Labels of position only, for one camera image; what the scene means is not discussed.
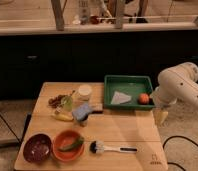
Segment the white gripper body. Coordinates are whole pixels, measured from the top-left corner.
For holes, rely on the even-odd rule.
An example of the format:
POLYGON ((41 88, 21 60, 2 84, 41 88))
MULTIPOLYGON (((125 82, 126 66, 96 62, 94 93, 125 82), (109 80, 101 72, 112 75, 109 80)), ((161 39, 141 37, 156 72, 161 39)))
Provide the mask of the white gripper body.
POLYGON ((166 108, 177 102, 177 98, 164 90, 162 87, 156 87, 150 94, 150 97, 157 108, 166 108))

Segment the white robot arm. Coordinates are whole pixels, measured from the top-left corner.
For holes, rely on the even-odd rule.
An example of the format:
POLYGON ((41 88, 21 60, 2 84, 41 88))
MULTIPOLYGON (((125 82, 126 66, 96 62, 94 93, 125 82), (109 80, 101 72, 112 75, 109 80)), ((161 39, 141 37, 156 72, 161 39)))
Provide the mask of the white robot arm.
POLYGON ((155 123, 161 125, 168 116, 167 108, 178 99, 198 111, 198 66, 185 62, 162 70, 158 75, 159 85, 150 94, 155 109, 155 123))

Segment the yellow gripper fingers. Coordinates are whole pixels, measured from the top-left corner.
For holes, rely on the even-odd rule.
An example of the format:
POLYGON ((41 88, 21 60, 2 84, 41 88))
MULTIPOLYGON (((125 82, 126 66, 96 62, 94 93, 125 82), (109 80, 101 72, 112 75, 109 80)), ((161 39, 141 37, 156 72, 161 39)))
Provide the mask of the yellow gripper fingers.
POLYGON ((154 110, 154 119, 155 119, 155 123, 160 126, 163 124, 163 122, 165 121, 165 119, 168 116, 168 111, 165 109, 158 109, 156 108, 154 110))

